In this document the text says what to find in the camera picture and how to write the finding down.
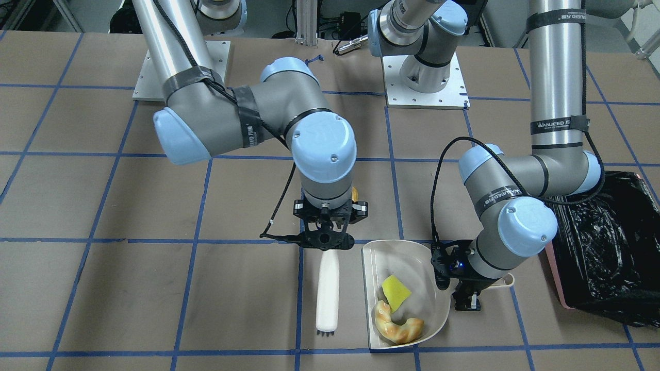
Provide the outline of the beige plastic dustpan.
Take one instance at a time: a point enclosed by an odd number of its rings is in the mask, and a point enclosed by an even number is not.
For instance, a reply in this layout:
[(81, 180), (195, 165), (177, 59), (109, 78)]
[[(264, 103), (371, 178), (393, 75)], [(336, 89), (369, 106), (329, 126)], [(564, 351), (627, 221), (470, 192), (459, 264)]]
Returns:
[(431, 249), (406, 240), (376, 240), (361, 249), (369, 347), (429, 340), (448, 319), (452, 293), (435, 284)]

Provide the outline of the beige hand brush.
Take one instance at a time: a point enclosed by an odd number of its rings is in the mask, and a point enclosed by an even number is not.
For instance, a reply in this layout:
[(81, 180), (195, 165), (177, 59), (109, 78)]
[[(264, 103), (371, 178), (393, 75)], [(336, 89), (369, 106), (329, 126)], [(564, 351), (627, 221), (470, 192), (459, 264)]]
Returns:
[(321, 254), (317, 286), (316, 330), (320, 336), (335, 333), (339, 323), (339, 280), (338, 251), (330, 249)]

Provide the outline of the croissant bread piece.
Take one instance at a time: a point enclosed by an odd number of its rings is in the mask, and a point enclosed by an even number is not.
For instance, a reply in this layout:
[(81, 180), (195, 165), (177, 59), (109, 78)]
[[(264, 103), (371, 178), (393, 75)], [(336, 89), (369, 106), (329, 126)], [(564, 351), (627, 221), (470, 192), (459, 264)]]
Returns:
[(406, 344), (417, 340), (425, 324), (424, 320), (411, 317), (402, 325), (391, 319), (391, 307), (383, 300), (377, 301), (373, 308), (374, 322), (378, 333), (394, 344)]

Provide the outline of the yellow sponge piece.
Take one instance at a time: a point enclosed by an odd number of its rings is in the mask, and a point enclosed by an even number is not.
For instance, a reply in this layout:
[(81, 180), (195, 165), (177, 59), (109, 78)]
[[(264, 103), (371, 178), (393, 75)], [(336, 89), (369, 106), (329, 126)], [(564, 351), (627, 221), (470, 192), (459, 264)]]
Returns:
[(411, 295), (410, 289), (401, 282), (395, 275), (389, 275), (384, 282), (382, 282), (382, 291), (387, 299), (387, 303), (394, 313), (398, 310), (402, 303)]

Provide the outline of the black lined trash bin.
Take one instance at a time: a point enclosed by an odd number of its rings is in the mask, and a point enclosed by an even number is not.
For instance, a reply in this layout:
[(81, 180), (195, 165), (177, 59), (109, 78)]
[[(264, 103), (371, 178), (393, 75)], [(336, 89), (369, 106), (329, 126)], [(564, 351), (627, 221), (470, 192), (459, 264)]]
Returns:
[(634, 172), (607, 171), (594, 198), (554, 198), (546, 252), (559, 301), (628, 326), (659, 324), (659, 215)]

